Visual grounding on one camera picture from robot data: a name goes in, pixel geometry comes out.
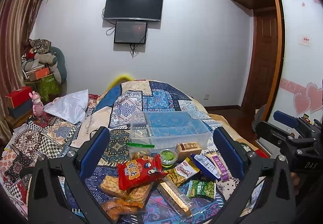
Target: door frame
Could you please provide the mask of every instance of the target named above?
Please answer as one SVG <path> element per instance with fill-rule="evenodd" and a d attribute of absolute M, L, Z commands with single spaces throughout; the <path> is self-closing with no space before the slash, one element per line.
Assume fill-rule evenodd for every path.
<path fill-rule="evenodd" d="M 282 69 L 283 69 L 283 64 L 284 64 L 284 54 L 285 54 L 285 24 L 282 21 L 283 15 L 282 15 L 281 0 L 275 0 L 275 3 L 276 3 L 277 25 L 278 25 L 278 44 L 277 44 L 278 48 L 277 48 L 277 59 L 276 59 L 276 67 L 275 67 L 273 83 L 271 85 L 268 101 L 262 116 L 262 120 L 265 120 L 265 121 L 268 121 L 276 100 L 281 74 L 282 74 Z"/>
<path fill-rule="evenodd" d="M 260 9 L 254 10 L 254 36 L 253 36 L 253 44 L 252 44 L 251 63 L 250 63 L 247 85 L 246 85 L 243 100 L 241 103 L 241 110 L 242 111 L 246 107 L 247 95 L 250 93 L 250 89 L 251 89 L 251 74 L 254 71 L 256 43 L 257 43 L 257 13 L 265 12 L 265 11 L 272 11 L 272 10 L 277 10 L 277 9 L 275 6 L 273 6 L 273 7 L 265 7 L 265 8 L 260 8 Z"/>

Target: plastic storage box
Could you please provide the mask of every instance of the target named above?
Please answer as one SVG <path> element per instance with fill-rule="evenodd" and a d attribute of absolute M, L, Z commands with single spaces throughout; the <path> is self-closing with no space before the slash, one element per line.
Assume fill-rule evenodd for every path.
<path fill-rule="evenodd" d="M 133 112 L 130 138 L 134 143 L 155 145 L 155 150 L 175 150 L 178 143 L 198 142 L 206 149 L 211 132 L 195 113 Z"/>

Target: wooden floor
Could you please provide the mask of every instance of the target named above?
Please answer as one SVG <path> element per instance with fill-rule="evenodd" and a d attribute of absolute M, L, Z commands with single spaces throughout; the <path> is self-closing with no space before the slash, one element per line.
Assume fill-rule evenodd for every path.
<path fill-rule="evenodd" d="M 251 128 L 254 116 L 246 114 L 239 109 L 213 110 L 208 111 L 208 113 L 223 116 L 241 137 L 258 147 L 255 142 L 257 139 L 256 134 L 253 133 Z"/>

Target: human hand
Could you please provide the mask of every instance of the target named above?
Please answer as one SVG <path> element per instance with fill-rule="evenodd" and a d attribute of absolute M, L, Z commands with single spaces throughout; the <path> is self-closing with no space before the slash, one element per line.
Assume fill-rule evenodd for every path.
<path fill-rule="evenodd" d="M 300 181 L 300 178 L 299 178 L 299 176 L 295 172 L 291 172 L 290 173 L 290 176 L 292 177 L 292 182 L 293 182 L 293 186 L 294 186 L 294 193 L 295 193 L 295 195 L 297 195 L 298 192 L 299 192 L 299 181 Z"/>

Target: metal bolt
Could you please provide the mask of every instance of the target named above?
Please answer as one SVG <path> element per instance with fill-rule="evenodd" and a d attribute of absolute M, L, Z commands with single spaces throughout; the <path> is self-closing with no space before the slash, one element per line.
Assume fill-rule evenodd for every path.
<path fill-rule="evenodd" d="M 40 161 L 42 161 L 42 160 L 44 160 L 45 159 L 45 155 L 44 154 L 41 154 L 41 155 L 39 155 L 38 156 L 38 160 L 40 160 Z"/>
<path fill-rule="evenodd" d="M 279 159 L 280 161 L 285 161 L 285 160 L 286 160 L 286 157 L 285 157 L 285 156 L 283 156 L 283 155 L 279 155 L 279 156 L 278 156 L 278 159 Z"/>
<path fill-rule="evenodd" d="M 248 151 L 247 155 L 248 155 L 249 157 L 255 157 L 257 154 L 256 154 L 256 152 L 255 152 L 255 151 Z"/>
<path fill-rule="evenodd" d="M 75 153 L 75 151 L 74 151 L 74 150 L 71 150 L 71 151 L 68 151 L 68 152 L 67 152 L 67 156 L 68 156 L 68 157 L 73 157 L 73 156 L 75 156 L 75 154 L 76 154 L 76 153 Z"/>

